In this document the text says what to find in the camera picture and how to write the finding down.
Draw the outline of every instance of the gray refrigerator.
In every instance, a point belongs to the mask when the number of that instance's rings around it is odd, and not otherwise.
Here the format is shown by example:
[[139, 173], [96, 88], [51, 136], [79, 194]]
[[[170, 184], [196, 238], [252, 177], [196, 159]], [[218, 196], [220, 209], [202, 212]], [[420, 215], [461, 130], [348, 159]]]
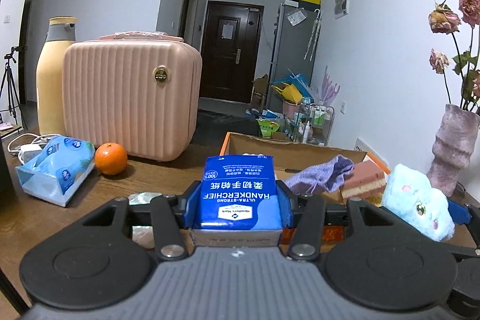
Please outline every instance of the gray refrigerator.
[[307, 59], [304, 60], [308, 43], [314, 27], [317, 14], [313, 11], [303, 10], [307, 18], [299, 24], [292, 26], [287, 16], [297, 10], [296, 7], [282, 3], [278, 9], [277, 30], [273, 47], [272, 61], [270, 63], [270, 75], [268, 78], [268, 92], [266, 107], [274, 112], [282, 112], [282, 100], [273, 92], [271, 86], [277, 80], [290, 75], [303, 74], [311, 82], [311, 74], [314, 69], [315, 54], [310, 61], [311, 51], [315, 50], [316, 43], [312, 42]]

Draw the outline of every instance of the ribbed suitcase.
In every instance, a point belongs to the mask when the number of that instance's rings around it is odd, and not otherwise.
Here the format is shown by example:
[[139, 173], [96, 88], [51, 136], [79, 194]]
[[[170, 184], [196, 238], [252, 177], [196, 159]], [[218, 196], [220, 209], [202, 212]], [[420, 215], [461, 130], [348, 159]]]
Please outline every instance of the ribbed suitcase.
[[65, 54], [67, 135], [133, 156], [176, 159], [194, 135], [202, 58], [173, 40], [94, 40]]

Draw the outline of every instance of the yellow bag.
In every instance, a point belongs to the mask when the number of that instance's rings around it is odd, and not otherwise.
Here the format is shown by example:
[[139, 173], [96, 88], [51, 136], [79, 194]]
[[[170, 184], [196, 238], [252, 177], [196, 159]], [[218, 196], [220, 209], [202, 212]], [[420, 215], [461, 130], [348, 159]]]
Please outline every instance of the yellow bag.
[[282, 90], [277, 86], [272, 88], [289, 102], [299, 104], [302, 101], [302, 93], [293, 84], [283, 83], [286, 87]]

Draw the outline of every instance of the orange fruit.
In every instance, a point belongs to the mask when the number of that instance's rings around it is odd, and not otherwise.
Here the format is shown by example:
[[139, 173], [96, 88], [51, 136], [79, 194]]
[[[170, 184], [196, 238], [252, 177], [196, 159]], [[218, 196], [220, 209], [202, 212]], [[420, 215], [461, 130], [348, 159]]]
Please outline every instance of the orange fruit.
[[117, 143], [102, 144], [95, 152], [95, 165], [105, 175], [120, 174], [127, 167], [125, 148]]

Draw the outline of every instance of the light blue plush toy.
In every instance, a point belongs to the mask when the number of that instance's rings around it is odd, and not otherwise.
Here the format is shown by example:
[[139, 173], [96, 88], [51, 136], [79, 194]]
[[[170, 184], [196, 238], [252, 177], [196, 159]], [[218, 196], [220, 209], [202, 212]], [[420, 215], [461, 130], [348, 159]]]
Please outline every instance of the light blue plush toy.
[[451, 239], [455, 225], [446, 196], [425, 174], [399, 164], [388, 176], [382, 206], [432, 240]]

